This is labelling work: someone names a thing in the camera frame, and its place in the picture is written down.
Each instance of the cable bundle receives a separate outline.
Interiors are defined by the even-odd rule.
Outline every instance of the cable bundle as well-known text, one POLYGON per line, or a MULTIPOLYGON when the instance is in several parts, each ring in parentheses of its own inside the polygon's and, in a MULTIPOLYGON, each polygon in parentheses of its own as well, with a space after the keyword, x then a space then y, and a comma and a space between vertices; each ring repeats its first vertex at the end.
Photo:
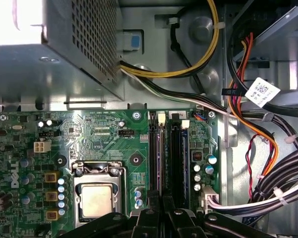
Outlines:
POLYGON ((209 199, 210 206, 224 214, 240 217, 256 217, 272 212, 283 206, 283 202, 291 203, 298 200, 298 150, 282 159, 273 169, 264 176, 256 186, 251 200, 252 203, 237 206, 220 206, 216 201, 209 199), (283 190, 281 197, 276 197, 274 190, 283 190))

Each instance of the screw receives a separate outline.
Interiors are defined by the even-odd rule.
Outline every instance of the screw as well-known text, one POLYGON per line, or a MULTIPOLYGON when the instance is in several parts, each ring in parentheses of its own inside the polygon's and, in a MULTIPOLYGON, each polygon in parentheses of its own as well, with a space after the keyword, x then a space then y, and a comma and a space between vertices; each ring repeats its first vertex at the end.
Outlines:
POLYGON ((5 121, 7 119, 6 115, 0 115, 0 120, 5 121))
POLYGON ((141 118, 141 114, 140 114, 140 112, 134 112, 133 113, 133 119, 135 119, 135 120, 139 120, 141 118))
POLYGON ((181 215, 183 212, 181 210, 174 210, 175 215, 181 215))
POLYGON ((146 211, 146 214, 148 214, 148 215, 152 215, 153 213, 154 213, 153 210, 146 211))
POLYGON ((40 61, 43 61, 43 62, 52 62, 52 63, 56 63, 56 62, 59 62, 58 59, 55 59, 55 58, 49 58, 49 57, 41 57, 39 58, 40 61))
POLYGON ((209 220, 210 221, 216 221, 218 218, 216 217, 216 216, 214 216, 214 215, 210 215, 209 216, 209 220))
POLYGON ((83 175, 83 170, 82 169, 77 169, 77 170, 75 170, 75 174, 76 174, 76 176, 80 177, 80 176, 83 175))
POLYGON ((215 112, 210 111, 209 118, 211 118, 211 119, 215 118, 215 112))
POLYGON ((121 219, 120 216, 114 216, 114 217, 113 217, 113 220, 114 220, 114 221, 118 221, 118 220, 120 220, 120 219, 121 219))
POLYGON ((117 175, 119 174, 119 170, 118 170, 118 169, 111 169, 110 172, 111 172, 113 175, 115 175, 115 176, 117 176, 117 175))

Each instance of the white sticker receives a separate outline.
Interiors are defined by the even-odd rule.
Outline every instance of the white sticker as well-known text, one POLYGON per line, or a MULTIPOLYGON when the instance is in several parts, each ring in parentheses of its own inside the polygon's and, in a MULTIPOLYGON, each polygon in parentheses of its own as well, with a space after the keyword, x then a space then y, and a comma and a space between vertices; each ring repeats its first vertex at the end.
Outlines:
POLYGON ((279 88, 258 77, 253 82, 252 86, 250 86, 245 96, 253 103, 255 103, 257 106, 262 108, 266 103, 272 100, 279 92, 279 88))

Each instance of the black wire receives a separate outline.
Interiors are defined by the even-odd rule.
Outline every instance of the black wire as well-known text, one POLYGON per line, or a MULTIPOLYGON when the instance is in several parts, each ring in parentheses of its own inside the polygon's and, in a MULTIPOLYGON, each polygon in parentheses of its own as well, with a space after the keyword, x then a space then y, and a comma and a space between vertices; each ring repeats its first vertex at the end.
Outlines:
MULTIPOLYGON (((181 50, 181 46, 177 41, 176 38, 176 25, 173 24, 171 25, 170 28, 170 38, 171 38, 171 50, 174 51, 178 57, 181 59, 181 61, 188 67, 192 67, 192 64, 189 62, 188 58, 185 56, 185 54, 183 53, 183 51, 181 50)), ((197 86, 197 89, 199 91, 200 94, 205 93, 205 90, 203 88, 203 85, 199 79, 199 77, 197 76, 197 74, 194 74, 193 76, 194 82, 197 86)))
MULTIPOLYGON (((248 88, 240 80, 240 78, 238 77, 237 72, 234 68, 231 46, 233 45, 233 40, 234 40, 235 36, 239 32, 243 32, 244 25, 246 23, 248 23, 249 20, 250 19, 247 19, 246 21, 244 21, 243 24, 240 24, 238 27, 233 29, 233 33, 231 34, 229 41, 228 41, 227 52, 226 52, 226 60, 227 60, 229 72, 230 72, 234 82, 237 84, 238 88, 240 90, 242 90, 244 93, 248 90, 248 88)), ((285 116, 298 118, 298 108, 280 107, 280 106, 276 106, 276 105, 267 103, 267 104, 265 104, 265 106, 263 106, 263 109, 268 110, 275 114, 281 114, 281 115, 285 115, 285 116)))

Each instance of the cable tie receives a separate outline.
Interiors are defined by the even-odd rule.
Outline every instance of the cable tie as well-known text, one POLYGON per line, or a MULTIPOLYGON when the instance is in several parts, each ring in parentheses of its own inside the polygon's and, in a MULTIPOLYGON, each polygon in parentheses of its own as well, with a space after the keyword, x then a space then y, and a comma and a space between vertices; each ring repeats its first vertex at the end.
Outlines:
POLYGON ((267 194, 263 193, 261 190, 259 190, 258 186, 255 187, 255 191, 259 193, 263 198, 268 199, 267 194))
POLYGON ((173 24, 179 24, 180 23, 180 19, 179 17, 169 17, 168 18, 168 25, 173 25, 173 24))
POLYGON ((298 134, 291 135, 291 136, 286 137, 284 139, 284 141, 286 142, 286 144, 291 144, 296 140, 297 137, 298 137, 298 134))
POLYGON ((284 199, 284 192, 280 188, 274 187, 274 195, 280 200, 281 204, 288 205, 288 202, 284 199))
POLYGON ((257 177, 257 179, 263 179, 265 176, 263 176, 263 175, 257 175, 256 177, 257 177))
POLYGON ((225 28, 225 22, 221 21, 221 22, 213 25, 213 28, 223 29, 223 28, 225 28))

